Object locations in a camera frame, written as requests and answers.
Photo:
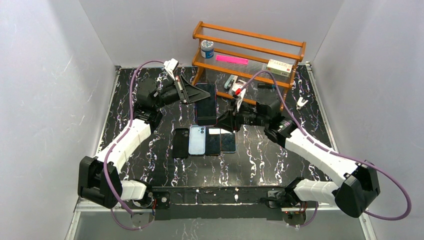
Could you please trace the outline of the phone with black screen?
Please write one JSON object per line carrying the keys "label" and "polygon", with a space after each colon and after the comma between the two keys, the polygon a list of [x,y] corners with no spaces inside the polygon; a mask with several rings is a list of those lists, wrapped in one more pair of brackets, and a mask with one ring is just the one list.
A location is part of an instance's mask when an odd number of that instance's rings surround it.
{"label": "phone with black screen", "polygon": [[207,127],[205,135],[205,155],[218,156],[221,153],[221,130]]}

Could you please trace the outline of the light blue phone case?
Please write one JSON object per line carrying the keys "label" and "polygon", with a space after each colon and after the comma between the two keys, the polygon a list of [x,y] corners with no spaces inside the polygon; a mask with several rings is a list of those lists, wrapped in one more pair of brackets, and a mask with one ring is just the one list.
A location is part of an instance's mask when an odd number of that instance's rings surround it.
{"label": "light blue phone case", "polygon": [[206,128],[192,125],[189,128],[188,153],[191,156],[202,156],[206,152]]}

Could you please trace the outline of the black phone case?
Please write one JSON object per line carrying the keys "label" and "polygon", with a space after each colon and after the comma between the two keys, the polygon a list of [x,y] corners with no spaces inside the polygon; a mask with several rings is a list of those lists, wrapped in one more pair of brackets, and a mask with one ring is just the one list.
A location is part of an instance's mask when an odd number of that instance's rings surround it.
{"label": "black phone case", "polygon": [[172,157],[184,159],[189,156],[189,129],[176,128],[172,139]]}

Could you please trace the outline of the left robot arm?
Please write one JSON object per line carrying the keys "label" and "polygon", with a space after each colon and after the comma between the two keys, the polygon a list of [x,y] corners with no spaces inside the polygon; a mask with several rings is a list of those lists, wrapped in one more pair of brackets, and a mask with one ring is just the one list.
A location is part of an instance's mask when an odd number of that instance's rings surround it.
{"label": "left robot arm", "polygon": [[122,132],[95,156],[79,163],[77,194],[107,209],[126,201],[141,201],[150,191],[142,180],[121,180],[122,167],[133,152],[160,125],[161,108],[175,102],[192,104],[210,97],[210,93],[191,85],[182,76],[158,89],[154,79],[139,82],[136,102],[130,104],[130,120]]}

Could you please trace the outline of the black blue marker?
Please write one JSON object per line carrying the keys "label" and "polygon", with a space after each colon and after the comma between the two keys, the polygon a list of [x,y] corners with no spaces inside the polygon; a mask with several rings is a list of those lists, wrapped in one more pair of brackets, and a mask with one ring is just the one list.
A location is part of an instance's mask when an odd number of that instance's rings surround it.
{"label": "black blue marker", "polygon": [[265,83],[265,82],[259,82],[257,84],[257,88],[258,89],[274,90],[274,89],[277,88],[277,86],[274,85],[274,84],[269,84],[269,83]]}

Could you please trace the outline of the white staple remover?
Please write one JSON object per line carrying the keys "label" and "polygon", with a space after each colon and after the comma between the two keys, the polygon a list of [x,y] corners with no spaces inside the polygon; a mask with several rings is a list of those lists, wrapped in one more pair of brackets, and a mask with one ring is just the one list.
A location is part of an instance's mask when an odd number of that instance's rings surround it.
{"label": "white staple remover", "polygon": [[308,103],[308,101],[309,101],[308,99],[305,99],[302,96],[299,97],[299,99],[296,102],[296,109],[301,110]]}

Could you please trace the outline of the teal white stapler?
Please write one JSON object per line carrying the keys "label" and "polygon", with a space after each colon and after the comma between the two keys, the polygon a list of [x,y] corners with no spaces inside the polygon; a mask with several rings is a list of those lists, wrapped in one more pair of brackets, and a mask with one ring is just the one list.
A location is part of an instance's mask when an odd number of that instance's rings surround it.
{"label": "teal white stapler", "polygon": [[227,79],[227,81],[224,84],[224,89],[225,90],[230,90],[233,86],[233,83],[238,79],[237,75],[230,75]]}

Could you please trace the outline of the blue white round jar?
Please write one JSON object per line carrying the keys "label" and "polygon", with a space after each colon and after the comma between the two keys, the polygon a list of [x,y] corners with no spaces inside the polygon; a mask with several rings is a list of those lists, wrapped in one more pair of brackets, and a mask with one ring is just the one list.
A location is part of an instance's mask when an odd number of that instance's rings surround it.
{"label": "blue white round jar", "polygon": [[210,40],[202,40],[200,42],[200,53],[204,59],[210,59],[214,56],[214,42]]}

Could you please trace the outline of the white red cardboard box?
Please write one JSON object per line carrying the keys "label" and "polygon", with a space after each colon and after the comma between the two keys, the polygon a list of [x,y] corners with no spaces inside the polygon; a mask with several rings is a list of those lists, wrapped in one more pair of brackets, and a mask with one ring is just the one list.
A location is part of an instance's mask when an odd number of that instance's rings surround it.
{"label": "white red cardboard box", "polygon": [[289,77],[293,69],[293,65],[275,59],[270,59],[266,66],[266,70],[282,77]]}

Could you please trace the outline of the orange wooden two-tier shelf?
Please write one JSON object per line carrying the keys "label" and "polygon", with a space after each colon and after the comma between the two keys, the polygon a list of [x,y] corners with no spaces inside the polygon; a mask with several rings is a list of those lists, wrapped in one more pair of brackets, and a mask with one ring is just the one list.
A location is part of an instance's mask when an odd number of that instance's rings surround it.
{"label": "orange wooden two-tier shelf", "polygon": [[305,41],[289,40],[203,21],[198,22],[192,37],[199,42],[204,40],[213,42],[214,55],[248,60],[247,64],[241,64],[219,61],[215,56],[204,58],[199,47],[191,62],[197,67],[193,85],[199,82],[206,70],[249,79],[257,72],[265,70],[269,60],[273,59],[293,65],[288,76],[274,76],[276,85],[283,90],[284,97],[293,86],[297,67],[304,59],[307,46]]}

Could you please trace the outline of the pink flat ruler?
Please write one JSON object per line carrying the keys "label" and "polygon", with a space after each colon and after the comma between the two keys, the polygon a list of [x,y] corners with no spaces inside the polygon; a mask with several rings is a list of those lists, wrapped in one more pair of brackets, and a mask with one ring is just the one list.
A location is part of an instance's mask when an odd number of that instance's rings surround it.
{"label": "pink flat ruler", "polygon": [[249,60],[246,58],[227,56],[227,55],[216,55],[215,59],[219,62],[239,64],[239,65],[248,65]]}

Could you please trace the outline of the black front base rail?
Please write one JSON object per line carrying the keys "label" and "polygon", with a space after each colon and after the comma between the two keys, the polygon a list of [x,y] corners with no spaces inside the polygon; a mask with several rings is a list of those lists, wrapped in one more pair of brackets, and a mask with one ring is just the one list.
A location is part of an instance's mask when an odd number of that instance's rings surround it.
{"label": "black front base rail", "polygon": [[152,188],[160,221],[176,219],[280,220],[292,208],[282,186],[204,186]]}

